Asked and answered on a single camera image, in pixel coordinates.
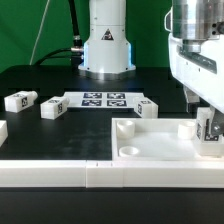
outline robot logo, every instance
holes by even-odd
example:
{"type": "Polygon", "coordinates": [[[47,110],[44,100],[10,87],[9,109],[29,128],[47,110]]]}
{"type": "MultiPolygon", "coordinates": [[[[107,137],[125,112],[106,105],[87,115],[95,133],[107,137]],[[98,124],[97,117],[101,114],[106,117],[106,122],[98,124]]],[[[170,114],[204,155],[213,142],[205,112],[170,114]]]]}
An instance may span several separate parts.
{"type": "Polygon", "coordinates": [[[106,33],[102,37],[102,40],[114,40],[114,38],[113,38],[109,29],[107,29],[106,33]]]}

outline black sticker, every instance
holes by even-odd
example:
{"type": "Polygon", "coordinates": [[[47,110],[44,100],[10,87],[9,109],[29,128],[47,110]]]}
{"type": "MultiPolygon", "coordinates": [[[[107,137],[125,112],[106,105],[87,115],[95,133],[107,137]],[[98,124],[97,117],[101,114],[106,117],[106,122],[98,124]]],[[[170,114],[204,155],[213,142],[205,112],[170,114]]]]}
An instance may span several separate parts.
{"type": "Polygon", "coordinates": [[[63,111],[63,107],[62,107],[62,103],[58,104],[58,114],[62,113],[63,111]]]}
{"type": "Polygon", "coordinates": [[[100,107],[102,105],[101,100],[83,100],[82,106],[84,107],[100,107]]]}
{"type": "Polygon", "coordinates": [[[27,97],[24,97],[24,98],[22,99],[22,107],[25,107],[25,106],[27,106],[27,105],[28,105],[27,97]]]}
{"type": "Polygon", "coordinates": [[[201,125],[200,124],[198,124],[198,127],[197,127],[197,136],[198,136],[198,138],[199,139],[201,139],[201,130],[202,130],[202,128],[201,128],[201,125]]]}
{"type": "Polygon", "coordinates": [[[15,94],[15,95],[13,95],[13,97],[24,97],[25,95],[23,95],[23,94],[20,94],[20,93],[17,93],[17,94],[15,94]]]}
{"type": "Polygon", "coordinates": [[[141,101],[142,104],[151,104],[150,101],[141,101]]]}
{"type": "Polygon", "coordinates": [[[138,113],[142,114],[142,105],[138,104],[138,113]]]}
{"type": "Polygon", "coordinates": [[[125,100],[108,100],[107,106],[108,107],[126,107],[127,103],[125,100]]]}
{"type": "Polygon", "coordinates": [[[84,93],[84,98],[101,99],[102,98],[102,93],[84,93]]]}
{"type": "Polygon", "coordinates": [[[103,35],[102,40],[114,40],[109,29],[107,29],[106,33],[103,35]]]}
{"type": "Polygon", "coordinates": [[[59,100],[49,100],[48,103],[59,103],[59,100]]]}
{"type": "Polygon", "coordinates": [[[125,99],[124,93],[107,93],[108,99],[125,99]]]}
{"type": "Polygon", "coordinates": [[[217,142],[219,140],[219,136],[213,136],[209,134],[209,119],[206,120],[205,126],[205,138],[204,141],[206,142],[217,142]]]}

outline small white cube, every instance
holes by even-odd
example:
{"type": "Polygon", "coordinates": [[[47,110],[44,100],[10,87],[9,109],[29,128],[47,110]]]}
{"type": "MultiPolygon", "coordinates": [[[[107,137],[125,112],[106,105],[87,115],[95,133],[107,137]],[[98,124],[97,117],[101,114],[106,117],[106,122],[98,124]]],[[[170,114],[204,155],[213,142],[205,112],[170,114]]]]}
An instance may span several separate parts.
{"type": "Polygon", "coordinates": [[[142,118],[158,118],[158,105],[147,97],[135,98],[134,111],[142,118]]]}
{"type": "Polygon", "coordinates": [[[210,130],[210,118],[212,117],[212,111],[208,108],[198,108],[197,111],[197,137],[201,142],[221,142],[222,136],[212,136],[209,134],[210,130]]]}
{"type": "Polygon", "coordinates": [[[53,97],[41,104],[41,118],[55,120],[67,111],[69,99],[67,97],[53,97]]]}
{"type": "Polygon", "coordinates": [[[0,147],[8,137],[7,123],[6,121],[0,121],[0,147]]]}
{"type": "Polygon", "coordinates": [[[33,106],[34,100],[37,98],[35,91],[26,92],[20,91],[13,95],[7,96],[5,100],[5,110],[9,112],[18,113],[30,106],[33,106]]]}

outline green background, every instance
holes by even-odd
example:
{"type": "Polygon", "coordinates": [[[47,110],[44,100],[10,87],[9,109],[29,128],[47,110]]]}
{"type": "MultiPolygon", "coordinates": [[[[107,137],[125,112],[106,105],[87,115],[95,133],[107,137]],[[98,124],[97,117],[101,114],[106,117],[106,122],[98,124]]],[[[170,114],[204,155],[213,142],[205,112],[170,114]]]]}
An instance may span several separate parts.
{"type": "MultiPolygon", "coordinates": [[[[0,72],[13,65],[28,65],[47,0],[0,0],[0,72]]],[[[89,37],[89,0],[75,0],[81,38],[89,37]]],[[[164,16],[171,0],[127,0],[126,36],[133,45],[138,67],[167,67],[168,32],[164,16]]],[[[67,0],[51,0],[34,62],[47,53],[72,46],[67,0]]],[[[70,64],[55,59],[46,64],[70,64]]]]}

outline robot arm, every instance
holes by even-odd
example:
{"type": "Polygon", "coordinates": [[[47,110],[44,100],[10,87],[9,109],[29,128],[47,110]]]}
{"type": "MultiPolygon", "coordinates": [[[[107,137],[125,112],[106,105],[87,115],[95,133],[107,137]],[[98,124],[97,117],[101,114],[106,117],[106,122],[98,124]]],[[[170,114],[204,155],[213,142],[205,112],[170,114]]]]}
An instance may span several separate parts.
{"type": "Polygon", "coordinates": [[[213,139],[224,133],[224,0],[172,3],[165,17],[171,72],[184,85],[187,108],[199,97],[211,105],[198,117],[213,139]]]}

